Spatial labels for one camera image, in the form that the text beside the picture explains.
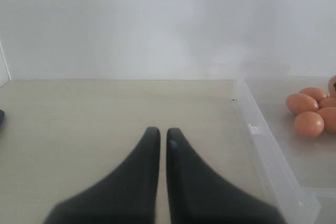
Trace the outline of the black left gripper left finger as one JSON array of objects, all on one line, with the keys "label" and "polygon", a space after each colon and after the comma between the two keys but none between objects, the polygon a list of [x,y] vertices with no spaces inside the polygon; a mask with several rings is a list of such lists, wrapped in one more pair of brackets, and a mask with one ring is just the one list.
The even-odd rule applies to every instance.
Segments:
[{"label": "black left gripper left finger", "polygon": [[154,223],[161,135],[148,127],[134,150],[104,179],[58,203],[45,223]]}]

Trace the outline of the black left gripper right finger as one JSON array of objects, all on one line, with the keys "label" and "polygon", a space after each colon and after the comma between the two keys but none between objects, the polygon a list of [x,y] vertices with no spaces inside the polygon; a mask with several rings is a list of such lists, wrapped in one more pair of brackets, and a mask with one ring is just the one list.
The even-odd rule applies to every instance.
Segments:
[{"label": "black left gripper right finger", "polygon": [[166,135],[166,182],[171,223],[285,223],[275,207],[209,167],[179,128]]}]

